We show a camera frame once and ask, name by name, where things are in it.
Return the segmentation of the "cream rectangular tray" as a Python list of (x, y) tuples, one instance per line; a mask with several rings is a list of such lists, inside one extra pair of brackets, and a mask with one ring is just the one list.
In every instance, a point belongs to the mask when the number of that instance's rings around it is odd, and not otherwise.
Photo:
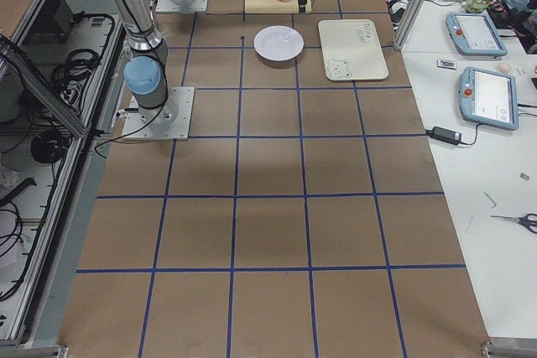
[(372, 20), (322, 20), (318, 30), (329, 80), (384, 80), (388, 77), (388, 67)]

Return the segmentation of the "light wooden cutting board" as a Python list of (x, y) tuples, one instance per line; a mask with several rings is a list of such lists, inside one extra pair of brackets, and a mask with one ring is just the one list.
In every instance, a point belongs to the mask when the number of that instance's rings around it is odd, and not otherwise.
[(299, 13), (298, 0), (244, 0), (247, 14)]

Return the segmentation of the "white round plate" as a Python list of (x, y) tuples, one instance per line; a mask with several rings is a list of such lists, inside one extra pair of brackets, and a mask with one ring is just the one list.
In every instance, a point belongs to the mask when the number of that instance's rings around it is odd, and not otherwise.
[(301, 53), (304, 40), (298, 31), (275, 25), (260, 30), (254, 38), (253, 46), (267, 60), (286, 61)]

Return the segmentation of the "small white card box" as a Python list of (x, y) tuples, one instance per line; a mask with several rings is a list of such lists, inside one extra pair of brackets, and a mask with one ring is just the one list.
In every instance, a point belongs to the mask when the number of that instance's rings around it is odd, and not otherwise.
[(436, 65), (437, 65), (438, 68), (441, 68), (441, 69), (448, 69), (448, 70), (456, 70), (457, 69), (457, 65), (456, 65), (456, 62), (454, 60), (438, 59), (436, 61)]

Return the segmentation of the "upper blue teach pendant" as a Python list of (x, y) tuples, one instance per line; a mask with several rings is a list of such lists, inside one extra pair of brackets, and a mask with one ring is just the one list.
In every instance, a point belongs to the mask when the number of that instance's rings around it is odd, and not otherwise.
[(486, 14), (448, 13), (445, 23), (460, 54), (499, 57), (508, 53), (493, 21)]

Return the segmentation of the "blue teach pendant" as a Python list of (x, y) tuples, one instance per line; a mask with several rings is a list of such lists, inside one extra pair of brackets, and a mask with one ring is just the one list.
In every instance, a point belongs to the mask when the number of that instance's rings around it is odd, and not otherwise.
[(486, 14), (448, 13), (445, 23), (460, 54), (499, 57), (508, 53), (493, 21)]
[(509, 131), (519, 128), (517, 86), (512, 75), (467, 67), (461, 74), (458, 94), (464, 120)]

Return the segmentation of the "black power adapter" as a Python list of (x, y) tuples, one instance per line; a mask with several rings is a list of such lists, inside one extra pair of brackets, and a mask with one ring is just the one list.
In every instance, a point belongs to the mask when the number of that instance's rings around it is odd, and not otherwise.
[(461, 144), (461, 134), (444, 127), (434, 126), (431, 129), (427, 129), (425, 133), (428, 137), (443, 143), (448, 143), (451, 145)]

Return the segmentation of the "lower blue teach pendant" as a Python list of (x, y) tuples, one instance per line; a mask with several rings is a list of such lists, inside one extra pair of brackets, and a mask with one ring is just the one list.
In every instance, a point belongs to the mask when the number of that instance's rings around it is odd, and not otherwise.
[(509, 131), (519, 128), (517, 86), (512, 75), (467, 67), (461, 74), (458, 94), (464, 120)]

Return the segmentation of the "beige round ball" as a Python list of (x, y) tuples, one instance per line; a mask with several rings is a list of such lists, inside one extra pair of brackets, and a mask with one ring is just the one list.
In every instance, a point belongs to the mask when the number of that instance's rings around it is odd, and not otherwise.
[(512, 70), (512, 67), (511, 67), (511, 64), (508, 63), (508, 62), (500, 62), (498, 63), (497, 65), (497, 69), (498, 71), (504, 73), (504, 74), (509, 74)]

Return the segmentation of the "metal allen key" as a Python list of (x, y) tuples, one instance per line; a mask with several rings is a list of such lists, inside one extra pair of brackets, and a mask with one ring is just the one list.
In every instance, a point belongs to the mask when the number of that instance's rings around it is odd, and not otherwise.
[(489, 193), (487, 192), (483, 192), (483, 193), (487, 197), (487, 199), (491, 202), (491, 209), (495, 209), (498, 206), (495, 199)]

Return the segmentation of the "black handled scissors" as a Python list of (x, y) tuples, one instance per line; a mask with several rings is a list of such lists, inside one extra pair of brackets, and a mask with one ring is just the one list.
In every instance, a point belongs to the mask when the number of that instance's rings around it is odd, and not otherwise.
[(520, 225), (523, 228), (525, 228), (530, 233), (537, 234), (537, 231), (536, 231), (537, 223), (536, 223), (535, 213), (527, 213), (522, 216), (492, 215), (492, 218), (516, 223), (517, 225)]

